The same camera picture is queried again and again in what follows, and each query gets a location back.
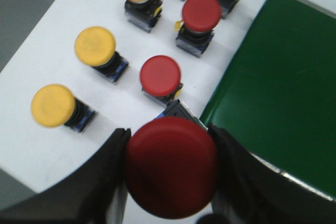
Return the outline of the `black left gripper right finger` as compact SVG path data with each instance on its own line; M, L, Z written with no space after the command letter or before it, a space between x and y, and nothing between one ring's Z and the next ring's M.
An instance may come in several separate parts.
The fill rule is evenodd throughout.
M224 128L208 132L220 160L214 213L229 223L335 223L335 198L256 157Z

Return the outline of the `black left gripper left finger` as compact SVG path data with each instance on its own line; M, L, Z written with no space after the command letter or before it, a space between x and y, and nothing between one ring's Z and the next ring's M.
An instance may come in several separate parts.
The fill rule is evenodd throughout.
M1 210L1 223L122 223L123 180L130 129L115 129L105 143L62 181Z

